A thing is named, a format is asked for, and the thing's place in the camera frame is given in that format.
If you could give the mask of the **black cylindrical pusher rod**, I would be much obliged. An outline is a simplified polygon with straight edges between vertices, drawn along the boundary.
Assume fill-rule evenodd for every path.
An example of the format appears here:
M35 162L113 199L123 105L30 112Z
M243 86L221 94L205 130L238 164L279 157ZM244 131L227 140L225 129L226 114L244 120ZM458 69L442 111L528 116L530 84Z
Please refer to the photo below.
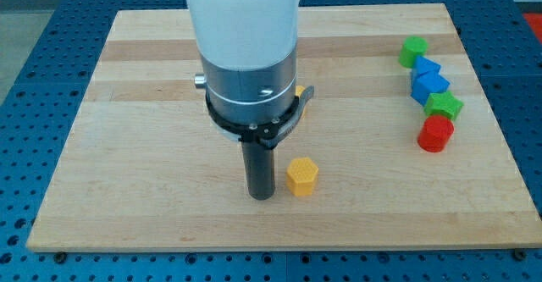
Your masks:
M274 149L256 142L241 143L249 195L256 200L269 199L275 193Z

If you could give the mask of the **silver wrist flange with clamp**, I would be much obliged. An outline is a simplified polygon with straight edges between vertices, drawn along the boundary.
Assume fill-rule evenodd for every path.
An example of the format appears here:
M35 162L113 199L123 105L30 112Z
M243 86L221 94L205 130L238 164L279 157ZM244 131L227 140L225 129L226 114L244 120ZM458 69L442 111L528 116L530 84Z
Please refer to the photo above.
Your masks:
M273 149L301 120L295 51L263 69L224 69L206 58L202 67L203 74L195 78L195 85L206 92L211 120L232 141L256 142ZM314 87L306 87L307 103L313 96Z

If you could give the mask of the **yellow block behind arm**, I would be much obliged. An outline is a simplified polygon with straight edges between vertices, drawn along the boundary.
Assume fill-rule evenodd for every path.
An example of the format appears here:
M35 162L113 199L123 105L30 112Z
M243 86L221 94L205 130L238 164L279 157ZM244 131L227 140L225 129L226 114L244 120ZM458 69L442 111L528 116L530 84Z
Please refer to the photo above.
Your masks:
M301 119L304 118L305 112L306 112L305 107L306 107L307 101L304 98L305 90L306 88L304 86L301 86L301 85L296 86L296 96L298 97L298 100L299 100L298 108L301 110L301 115L300 115Z

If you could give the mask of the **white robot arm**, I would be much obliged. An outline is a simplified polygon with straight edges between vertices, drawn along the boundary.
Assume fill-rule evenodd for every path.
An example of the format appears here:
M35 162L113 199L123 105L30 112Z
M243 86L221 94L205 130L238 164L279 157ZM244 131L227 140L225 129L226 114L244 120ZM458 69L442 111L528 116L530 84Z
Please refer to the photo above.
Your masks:
M275 192L274 149L301 119L313 86L296 93L300 0L186 0L202 61L196 87L242 148L250 196Z

